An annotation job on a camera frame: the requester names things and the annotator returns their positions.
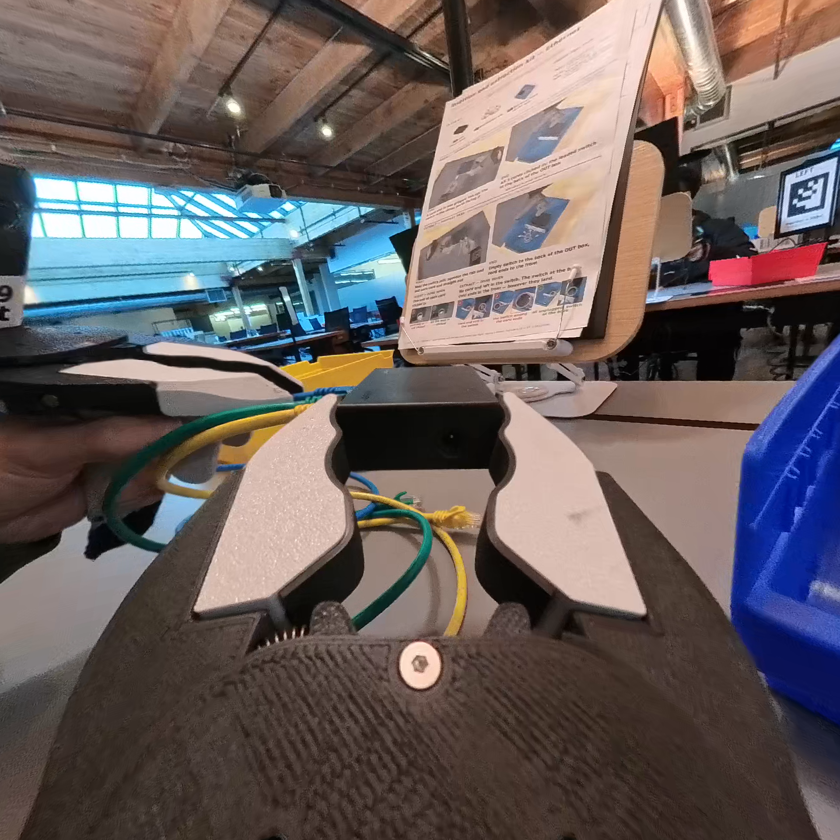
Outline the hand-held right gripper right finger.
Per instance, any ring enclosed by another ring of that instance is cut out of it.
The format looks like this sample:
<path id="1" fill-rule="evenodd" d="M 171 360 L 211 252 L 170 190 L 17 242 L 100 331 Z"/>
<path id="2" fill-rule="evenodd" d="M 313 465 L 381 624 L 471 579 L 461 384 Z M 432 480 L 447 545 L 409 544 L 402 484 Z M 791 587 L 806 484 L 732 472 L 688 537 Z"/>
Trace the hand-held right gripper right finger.
<path id="1" fill-rule="evenodd" d="M 498 604 L 524 608 L 538 634 L 574 616 L 643 622 L 648 609 L 601 481 L 577 445 L 520 397 L 499 398 L 494 487 L 479 527 L 476 577 Z"/>

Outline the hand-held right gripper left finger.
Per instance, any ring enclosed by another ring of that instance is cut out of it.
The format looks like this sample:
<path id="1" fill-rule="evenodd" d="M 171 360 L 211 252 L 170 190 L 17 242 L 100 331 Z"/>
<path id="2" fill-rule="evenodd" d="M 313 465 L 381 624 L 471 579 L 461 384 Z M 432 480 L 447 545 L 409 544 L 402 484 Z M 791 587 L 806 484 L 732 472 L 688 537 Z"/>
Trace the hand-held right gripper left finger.
<path id="1" fill-rule="evenodd" d="M 197 593 L 198 617 L 308 621 L 361 582 L 339 404 L 336 395 L 311 404 L 248 462 Z"/>

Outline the black network switch box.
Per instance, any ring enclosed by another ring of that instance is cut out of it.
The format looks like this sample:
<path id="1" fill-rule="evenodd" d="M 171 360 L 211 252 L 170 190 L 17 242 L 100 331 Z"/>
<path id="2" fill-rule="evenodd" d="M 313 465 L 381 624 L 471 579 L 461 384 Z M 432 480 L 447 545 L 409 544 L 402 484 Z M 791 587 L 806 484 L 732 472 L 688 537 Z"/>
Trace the black network switch box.
<path id="1" fill-rule="evenodd" d="M 351 471 L 487 469 L 506 412 L 465 365 L 376 370 L 335 418 Z"/>

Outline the blue plastic bin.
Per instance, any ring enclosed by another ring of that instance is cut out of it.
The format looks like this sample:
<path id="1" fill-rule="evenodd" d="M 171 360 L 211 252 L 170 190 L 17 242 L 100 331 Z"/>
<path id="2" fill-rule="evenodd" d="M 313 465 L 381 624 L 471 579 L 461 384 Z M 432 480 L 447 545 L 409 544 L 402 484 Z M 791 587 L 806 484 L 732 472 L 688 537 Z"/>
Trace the blue plastic bin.
<path id="1" fill-rule="evenodd" d="M 731 619 L 770 687 L 839 722 L 839 339 L 742 457 Z"/>

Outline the person's left hand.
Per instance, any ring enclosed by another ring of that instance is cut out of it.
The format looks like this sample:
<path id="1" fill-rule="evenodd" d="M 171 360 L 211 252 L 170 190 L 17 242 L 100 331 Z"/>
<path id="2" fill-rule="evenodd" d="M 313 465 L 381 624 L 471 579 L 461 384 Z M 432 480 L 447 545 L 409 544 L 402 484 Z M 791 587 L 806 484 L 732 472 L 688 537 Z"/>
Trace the person's left hand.
<path id="1" fill-rule="evenodd" d="M 2 545 L 39 542 L 74 526 L 88 514 L 87 467 L 119 466 L 179 426 L 162 416 L 69 423 L 2 417 Z"/>

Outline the white stand base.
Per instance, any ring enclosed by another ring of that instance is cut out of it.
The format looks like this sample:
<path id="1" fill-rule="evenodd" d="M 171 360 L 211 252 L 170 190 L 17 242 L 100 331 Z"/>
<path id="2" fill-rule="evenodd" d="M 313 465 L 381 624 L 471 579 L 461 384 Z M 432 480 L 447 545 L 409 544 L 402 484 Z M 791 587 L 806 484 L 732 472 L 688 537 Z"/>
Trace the white stand base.
<path id="1" fill-rule="evenodd" d="M 583 370 L 574 364 L 548 364 L 559 378 L 555 381 L 507 381 L 500 373 L 482 364 L 469 364 L 498 397 L 516 396 L 537 413 L 549 419 L 588 417 L 615 392 L 611 381 L 587 381 Z"/>

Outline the white ceiling unit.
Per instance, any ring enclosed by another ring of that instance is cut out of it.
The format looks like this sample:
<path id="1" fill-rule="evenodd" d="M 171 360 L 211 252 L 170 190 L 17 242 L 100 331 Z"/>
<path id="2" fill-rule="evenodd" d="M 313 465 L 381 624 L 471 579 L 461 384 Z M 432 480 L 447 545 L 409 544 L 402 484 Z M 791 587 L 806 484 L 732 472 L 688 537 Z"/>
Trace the white ceiling unit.
<path id="1" fill-rule="evenodd" d="M 281 210 L 287 200 L 286 192 L 280 186 L 259 173 L 242 174 L 236 187 L 234 200 L 242 214 L 268 215 Z"/>

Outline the wooden document stand board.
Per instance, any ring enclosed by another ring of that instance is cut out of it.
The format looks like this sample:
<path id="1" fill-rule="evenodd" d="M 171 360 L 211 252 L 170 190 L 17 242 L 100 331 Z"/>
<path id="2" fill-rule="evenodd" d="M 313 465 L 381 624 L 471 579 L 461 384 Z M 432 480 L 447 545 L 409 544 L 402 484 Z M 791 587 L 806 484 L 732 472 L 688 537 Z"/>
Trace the wooden document stand board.
<path id="1" fill-rule="evenodd" d="M 401 356 L 414 365 L 587 364 L 616 356 L 635 338 L 644 320 L 664 177 L 665 163 L 658 149 L 634 141 L 619 178 L 623 193 L 616 195 L 623 198 L 621 221 L 610 223 L 606 278 L 595 290 L 592 313 L 604 318 L 600 338 L 504 340 L 426 350 L 412 344 L 401 329 Z"/>

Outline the long wooden desk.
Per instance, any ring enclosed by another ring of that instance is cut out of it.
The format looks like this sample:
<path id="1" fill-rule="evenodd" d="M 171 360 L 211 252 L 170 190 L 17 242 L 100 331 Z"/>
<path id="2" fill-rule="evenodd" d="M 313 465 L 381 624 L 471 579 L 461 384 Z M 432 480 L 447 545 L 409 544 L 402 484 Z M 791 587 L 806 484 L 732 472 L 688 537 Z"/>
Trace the long wooden desk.
<path id="1" fill-rule="evenodd" d="M 813 276 L 794 278 L 767 285 L 745 287 L 714 287 L 710 282 L 682 287 L 650 290 L 647 293 L 645 314 L 722 306 L 776 298 L 811 296 L 839 291 L 839 264 L 819 266 Z"/>

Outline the pale wooden chair back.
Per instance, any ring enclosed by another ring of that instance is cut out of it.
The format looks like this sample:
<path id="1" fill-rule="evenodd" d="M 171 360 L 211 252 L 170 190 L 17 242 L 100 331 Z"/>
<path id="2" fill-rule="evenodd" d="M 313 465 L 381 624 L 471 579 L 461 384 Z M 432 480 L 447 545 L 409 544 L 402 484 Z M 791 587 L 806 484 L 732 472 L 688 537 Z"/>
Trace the pale wooden chair back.
<path id="1" fill-rule="evenodd" d="M 692 198 L 687 192 L 663 196 L 654 231 L 653 261 L 667 263 L 685 258 L 694 243 Z"/>

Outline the printed instruction sheet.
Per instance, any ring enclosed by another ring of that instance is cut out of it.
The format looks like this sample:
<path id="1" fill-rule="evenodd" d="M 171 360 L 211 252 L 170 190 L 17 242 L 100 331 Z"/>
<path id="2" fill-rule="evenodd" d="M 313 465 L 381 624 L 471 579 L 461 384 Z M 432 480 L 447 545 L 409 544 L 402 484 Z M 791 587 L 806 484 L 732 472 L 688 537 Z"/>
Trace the printed instruction sheet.
<path id="1" fill-rule="evenodd" d="M 608 2 L 446 104 L 406 275 L 404 357 L 572 353 L 606 278 L 663 5 Z"/>

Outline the red box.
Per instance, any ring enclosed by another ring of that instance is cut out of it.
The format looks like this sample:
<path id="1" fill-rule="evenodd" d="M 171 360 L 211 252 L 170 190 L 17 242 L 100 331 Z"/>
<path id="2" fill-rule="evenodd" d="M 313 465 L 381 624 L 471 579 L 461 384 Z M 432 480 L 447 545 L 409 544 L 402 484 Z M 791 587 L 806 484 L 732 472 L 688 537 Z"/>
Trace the red box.
<path id="1" fill-rule="evenodd" d="M 813 277 L 826 243 L 772 250 L 751 257 L 712 260 L 708 279 L 715 288 L 757 287 Z"/>

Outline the black ceiling pillar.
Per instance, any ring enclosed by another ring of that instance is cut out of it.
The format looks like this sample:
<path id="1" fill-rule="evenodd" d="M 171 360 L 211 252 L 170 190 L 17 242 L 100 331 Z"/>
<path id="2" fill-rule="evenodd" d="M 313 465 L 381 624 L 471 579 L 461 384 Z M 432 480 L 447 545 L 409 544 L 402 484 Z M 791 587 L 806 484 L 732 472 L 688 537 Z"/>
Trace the black ceiling pillar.
<path id="1" fill-rule="evenodd" d="M 453 98 L 475 83 L 466 1 L 441 1 Z"/>

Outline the computer monitor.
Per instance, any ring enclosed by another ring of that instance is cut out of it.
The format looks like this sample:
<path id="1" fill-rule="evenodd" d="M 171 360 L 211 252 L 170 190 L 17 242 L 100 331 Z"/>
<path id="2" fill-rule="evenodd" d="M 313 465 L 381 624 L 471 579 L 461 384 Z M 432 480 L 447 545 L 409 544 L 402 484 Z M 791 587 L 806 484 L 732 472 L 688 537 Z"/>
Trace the computer monitor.
<path id="1" fill-rule="evenodd" d="M 838 233 L 839 149 L 809 158 L 780 174 L 773 236 Z"/>

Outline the silver ventilation duct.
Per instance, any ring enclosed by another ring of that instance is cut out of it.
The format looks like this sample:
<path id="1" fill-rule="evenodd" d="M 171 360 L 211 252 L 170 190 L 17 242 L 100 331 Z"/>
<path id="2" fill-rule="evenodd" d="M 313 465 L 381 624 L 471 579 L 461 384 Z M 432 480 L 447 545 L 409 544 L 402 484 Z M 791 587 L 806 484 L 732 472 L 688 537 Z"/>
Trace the silver ventilation duct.
<path id="1" fill-rule="evenodd" d="M 728 90 L 711 7 L 708 1 L 665 1 L 664 10 L 695 92 L 686 114 L 699 120 Z"/>

